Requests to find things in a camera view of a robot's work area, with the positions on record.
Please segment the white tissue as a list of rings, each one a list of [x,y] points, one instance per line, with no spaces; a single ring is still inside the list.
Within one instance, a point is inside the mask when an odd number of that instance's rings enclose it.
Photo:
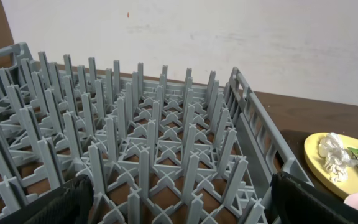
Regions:
[[[347,167],[358,165],[358,160],[351,159],[341,137],[336,133],[328,133],[320,140],[318,153],[324,158],[324,168],[334,183],[347,181]]]

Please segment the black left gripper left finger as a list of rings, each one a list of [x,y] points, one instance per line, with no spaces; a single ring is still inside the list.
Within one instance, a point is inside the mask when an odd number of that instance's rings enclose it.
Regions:
[[[2,218],[0,224],[85,224],[93,203],[92,181],[83,174]]]

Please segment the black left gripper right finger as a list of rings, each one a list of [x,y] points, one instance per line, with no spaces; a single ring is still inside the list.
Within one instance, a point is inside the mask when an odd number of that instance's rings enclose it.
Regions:
[[[358,210],[287,172],[274,174],[270,185],[272,202],[282,223],[358,223]]]

